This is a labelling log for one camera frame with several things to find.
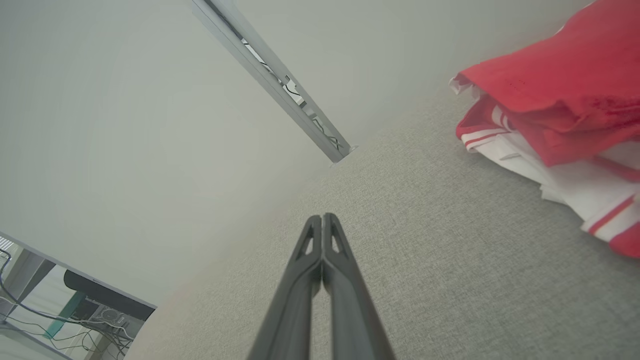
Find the gray textured surface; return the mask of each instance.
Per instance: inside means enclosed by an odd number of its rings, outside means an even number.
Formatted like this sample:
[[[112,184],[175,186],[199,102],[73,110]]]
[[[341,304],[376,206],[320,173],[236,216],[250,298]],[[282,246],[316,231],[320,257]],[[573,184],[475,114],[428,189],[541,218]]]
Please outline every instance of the gray textured surface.
[[[640,354],[640,270],[478,154],[443,93],[258,224],[153,314],[127,360],[242,359],[309,215],[340,218],[398,359]],[[328,295],[312,355],[330,358]]]

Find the red towel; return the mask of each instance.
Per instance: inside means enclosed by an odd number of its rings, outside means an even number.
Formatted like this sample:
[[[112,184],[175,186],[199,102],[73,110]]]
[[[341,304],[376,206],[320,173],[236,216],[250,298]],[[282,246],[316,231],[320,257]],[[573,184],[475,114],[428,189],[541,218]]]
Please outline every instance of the red towel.
[[[598,0],[558,34],[456,80],[493,97],[547,166],[638,141],[640,0]]]

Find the teal object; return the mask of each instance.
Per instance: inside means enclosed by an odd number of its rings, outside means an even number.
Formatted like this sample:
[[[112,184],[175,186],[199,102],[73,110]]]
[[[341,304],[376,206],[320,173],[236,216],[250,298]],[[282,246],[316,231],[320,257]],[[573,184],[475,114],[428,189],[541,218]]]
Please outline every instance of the teal object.
[[[80,291],[76,291],[74,296],[72,296],[71,299],[69,299],[69,301],[67,302],[67,305],[65,305],[62,311],[60,311],[60,315],[58,316],[65,319],[68,319],[69,317],[71,317],[71,315],[74,313],[78,305],[80,305],[80,301],[84,300],[85,297],[86,295],[84,293],[81,293]],[[47,328],[47,332],[42,336],[47,339],[53,339],[53,337],[58,333],[58,331],[62,329],[62,325],[64,324],[65,324],[64,321],[53,320],[53,322],[51,322],[51,325],[49,325],[49,327]]]

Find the stack of folded cloth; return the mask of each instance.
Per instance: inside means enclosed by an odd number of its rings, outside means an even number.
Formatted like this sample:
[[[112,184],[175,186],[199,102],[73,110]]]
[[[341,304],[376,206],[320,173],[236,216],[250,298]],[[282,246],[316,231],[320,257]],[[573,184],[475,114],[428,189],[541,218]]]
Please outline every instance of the stack of folded cloth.
[[[450,85],[477,98],[456,129],[468,151],[538,182],[582,230],[640,258],[639,0],[597,0]]]

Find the white cable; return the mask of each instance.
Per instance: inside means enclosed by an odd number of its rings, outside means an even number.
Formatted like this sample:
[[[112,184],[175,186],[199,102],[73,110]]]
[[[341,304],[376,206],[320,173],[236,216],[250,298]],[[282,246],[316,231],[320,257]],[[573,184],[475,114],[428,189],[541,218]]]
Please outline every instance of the white cable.
[[[3,299],[4,301],[7,301],[11,305],[17,305],[16,303],[14,303],[13,301],[7,299],[6,297],[0,296],[0,299]],[[108,323],[108,322],[93,322],[93,321],[90,321],[90,320],[72,320],[72,319],[64,318],[64,317],[61,317],[61,316],[58,316],[58,315],[46,313],[44,311],[39,311],[39,312],[43,313],[45,315],[56,317],[61,321],[68,322],[68,323],[76,323],[78,325],[82,325],[83,323],[105,323],[105,324],[113,327],[114,329],[121,329],[124,332],[124,335],[127,336],[127,338],[129,338],[130,340],[133,340],[133,338],[131,336],[129,336],[129,334],[127,334],[127,329],[125,329],[125,328],[123,328],[121,326],[115,326],[115,325],[113,325],[111,323]]]

